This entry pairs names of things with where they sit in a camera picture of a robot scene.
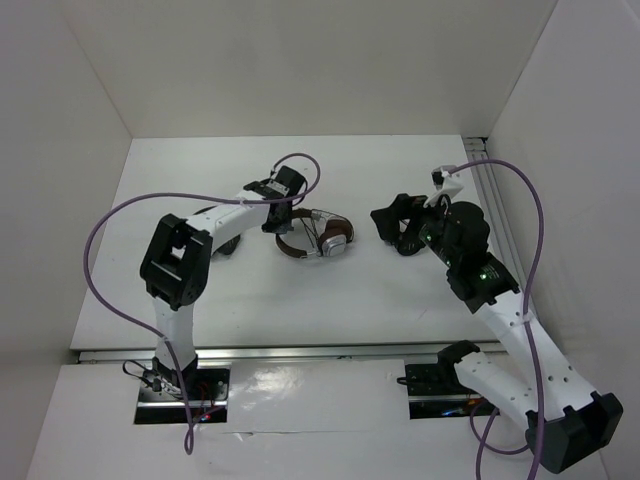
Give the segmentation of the brown silver headphones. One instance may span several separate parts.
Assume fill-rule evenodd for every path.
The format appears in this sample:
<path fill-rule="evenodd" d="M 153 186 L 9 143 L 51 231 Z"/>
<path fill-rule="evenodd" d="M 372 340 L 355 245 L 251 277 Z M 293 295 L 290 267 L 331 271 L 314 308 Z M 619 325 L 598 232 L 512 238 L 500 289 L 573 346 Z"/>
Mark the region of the brown silver headphones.
<path fill-rule="evenodd" d="M 291 218 L 299 220 L 311 237 L 311 250 L 303 250 L 287 244 L 280 235 L 275 235 L 279 250 L 294 259 L 306 259 L 312 256 L 332 257 L 342 254 L 346 246 L 353 242 L 355 230 L 344 216 L 321 209 L 297 208 Z"/>

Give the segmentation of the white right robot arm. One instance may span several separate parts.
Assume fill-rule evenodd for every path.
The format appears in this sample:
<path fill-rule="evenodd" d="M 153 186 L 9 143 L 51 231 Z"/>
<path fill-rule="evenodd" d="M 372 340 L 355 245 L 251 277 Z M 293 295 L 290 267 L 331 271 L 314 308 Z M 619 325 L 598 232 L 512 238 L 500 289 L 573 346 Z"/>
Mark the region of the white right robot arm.
<path fill-rule="evenodd" d="M 370 216 L 381 240 L 400 254 L 429 248 L 446 265 L 455 296 L 494 333 L 523 375 L 513 377 L 476 344 L 459 341 L 438 354 L 441 388 L 482 395 L 522 429 L 538 464 L 554 474 L 610 443 L 621 402 L 584 379 L 535 315 L 524 311 L 523 291 L 489 250 L 490 226 L 479 206 L 399 194 Z"/>

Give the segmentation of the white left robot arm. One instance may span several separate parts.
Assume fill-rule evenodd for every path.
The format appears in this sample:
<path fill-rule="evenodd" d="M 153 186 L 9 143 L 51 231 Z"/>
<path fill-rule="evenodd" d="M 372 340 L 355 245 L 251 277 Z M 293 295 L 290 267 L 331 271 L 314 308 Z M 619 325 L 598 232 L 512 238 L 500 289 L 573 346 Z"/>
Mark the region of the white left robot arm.
<path fill-rule="evenodd" d="M 161 332 L 153 369 L 172 397 L 187 398 L 197 387 L 194 305 L 206 288 L 211 257 L 231 249 L 254 227 L 281 232 L 291 223 L 291 198 L 305 183 L 302 174 L 283 166 L 269 178 L 245 185 L 230 203 L 185 218 L 167 214 L 160 219 L 140 276 L 152 297 L 156 328 Z"/>

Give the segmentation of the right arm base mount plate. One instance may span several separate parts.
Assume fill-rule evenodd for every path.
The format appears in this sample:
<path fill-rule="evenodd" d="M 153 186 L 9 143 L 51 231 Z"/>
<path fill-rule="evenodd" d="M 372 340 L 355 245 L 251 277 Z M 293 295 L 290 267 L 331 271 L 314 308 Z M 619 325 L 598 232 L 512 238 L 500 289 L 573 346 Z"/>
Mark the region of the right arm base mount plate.
<path fill-rule="evenodd" d="M 476 392 L 445 379 L 436 364 L 406 364 L 396 382 L 405 387 L 411 420 L 488 416 L 493 405 Z"/>

